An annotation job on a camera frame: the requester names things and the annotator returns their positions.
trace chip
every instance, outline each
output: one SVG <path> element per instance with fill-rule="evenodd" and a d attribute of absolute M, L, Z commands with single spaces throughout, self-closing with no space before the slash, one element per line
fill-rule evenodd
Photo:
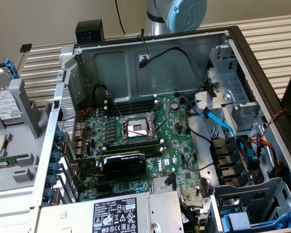
<path fill-rule="evenodd" d="M 191 174 L 190 173 L 185 173 L 185 178 L 186 179 L 190 179 L 191 178 Z"/>

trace wall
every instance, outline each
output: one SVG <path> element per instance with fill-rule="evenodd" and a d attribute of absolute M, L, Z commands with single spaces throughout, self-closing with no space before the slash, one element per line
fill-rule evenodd
<path fill-rule="evenodd" d="M 127 33 L 146 21 L 146 0 L 118 0 Z M 291 0 L 208 0 L 203 24 L 291 14 Z M 22 44 L 75 41 L 78 21 L 101 18 L 105 36 L 121 34 L 114 0 L 0 0 L 0 62 Z"/>

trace motherboard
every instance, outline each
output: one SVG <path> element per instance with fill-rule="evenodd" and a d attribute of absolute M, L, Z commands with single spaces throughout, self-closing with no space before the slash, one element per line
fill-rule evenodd
<path fill-rule="evenodd" d="M 178 191 L 182 201 L 187 205 L 201 205 L 202 196 L 198 194 L 200 174 L 187 169 L 187 165 L 198 169 L 196 156 L 186 165 L 195 150 L 191 133 L 186 130 L 185 105 L 180 97 L 174 96 L 147 101 L 152 103 L 149 109 L 154 111 L 145 114 L 124 115 L 121 106 L 114 112 L 102 108 L 84 110 L 88 113 L 76 126 L 78 159 L 73 162 L 81 180 L 79 201 L 155 192 L 155 184 L 160 178 L 165 181 L 175 174 L 177 185 L 174 190 Z M 112 173 L 107 175 L 101 170 L 103 164 L 106 167 L 108 158 L 127 154 L 145 156 L 144 172 L 121 177 Z"/>

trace green circuit board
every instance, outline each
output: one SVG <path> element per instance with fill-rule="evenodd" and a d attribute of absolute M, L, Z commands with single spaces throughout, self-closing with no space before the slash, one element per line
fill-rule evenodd
<path fill-rule="evenodd" d="M 179 98 L 174 96 L 163 96 L 157 98 L 160 101 L 166 98 L 169 108 L 169 118 L 155 133 L 155 136 L 164 140 L 164 150 L 160 152 L 160 145 L 152 145 L 146 147 L 135 147 L 125 150 L 116 150 L 110 153 L 139 152 L 145 154 L 158 154 L 159 157 L 151 157 L 146 160 L 146 173 L 138 178 L 131 179 L 114 179 L 110 180 L 103 176 L 94 175 L 93 169 L 95 159 L 108 156 L 110 153 L 104 153 L 103 145 L 108 143 L 111 146 L 120 145 L 122 138 L 122 124 L 119 122 L 121 117 L 104 117 L 101 109 L 94 109 L 85 119 L 90 125 L 91 132 L 88 133 L 89 140 L 95 140 L 95 147 L 91 148 L 90 155 L 85 148 L 81 150 L 80 159 L 76 160 L 79 164 L 81 175 L 84 177 L 83 186 L 81 187 L 79 201 L 94 200 L 108 196 L 114 196 L 121 193 L 148 192 L 152 188 L 154 178 L 167 177 L 168 174 L 174 172 L 177 176 L 177 191 L 183 196 L 183 200 L 189 204 L 200 205 L 202 203 L 201 195 L 196 196 L 196 186 L 199 185 L 200 174 L 191 172 L 186 169 L 181 162 L 181 155 L 187 159 L 194 152 L 194 144 L 191 134 L 186 134 L 184 105 L 180 105 Z M 177 103 L 179 108 L 172 110 L 171 103 Z M 165 119 L 165 107 L 158 108 L 154 112 L 155 124 L 163 122 Z M 182 129 L 176 129 L 175 124 L 182 126 Z M 198 169 L 198 164 L 191 159 L 189 166 Z"/>

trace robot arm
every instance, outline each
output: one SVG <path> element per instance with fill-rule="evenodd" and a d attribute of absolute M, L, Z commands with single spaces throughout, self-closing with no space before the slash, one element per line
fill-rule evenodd
<path fill-rule="evenodd" d="M 148 0 L 145 36 L 196 30 L 207 0 Z"/>

